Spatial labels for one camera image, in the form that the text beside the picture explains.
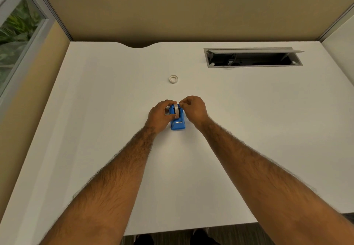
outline person's right hand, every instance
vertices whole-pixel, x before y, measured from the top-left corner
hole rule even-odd
[[[189,121],[191,121],[198,130],[201,129],[203,124],[211,121],[206,112],[205,103],[200,97],[188,96],[182,99],[179,105],[184,109]]]

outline desk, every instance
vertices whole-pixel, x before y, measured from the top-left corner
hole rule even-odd
[[[301,67],[208,68],[203,48],[293,47]],[[178,76],[171,84],[168,77]],[[319,42],[71,42],[0,225],[37,244],[87,180],[165,99],[199,95],[209,115],[339,212],[354,211],[354,87]],[[255,222],[186,120],[154,141],[125,234]]]

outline forearm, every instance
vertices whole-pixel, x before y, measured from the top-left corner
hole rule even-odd
[[[199,129],[276,244],[352,244],[353,226],[302,182],[213,121]]]
[[[118,244],[155,136],[142,128],[73,199],[41,244]]]

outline person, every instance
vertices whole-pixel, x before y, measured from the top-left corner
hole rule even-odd
[[[151,109],[144,127],[78,193],[41,245],[120,243],[154,139],[175,117],[165,109],[176,103],[165,100]],[[188,96],[179,104],[275,244],[354,244],[348,220],[296,177],[216,124],[200,97]],[[151,244],[151,238],[141,237]],[[191,243],[198,238],[205,245],[218,244],[201,231]]]

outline white tape roll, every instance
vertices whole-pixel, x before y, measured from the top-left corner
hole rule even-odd
[[[175,119],[178,119],[178,118],[179,118],[179,109],[178,109],[178,104],[175,104],[175,105],[174,105],[174,107],[175,107],[175,114],[176,114]]]
[[[175,84],[178,81],[178,77],[176,75],[171,75],[169,81],[171,84]]]

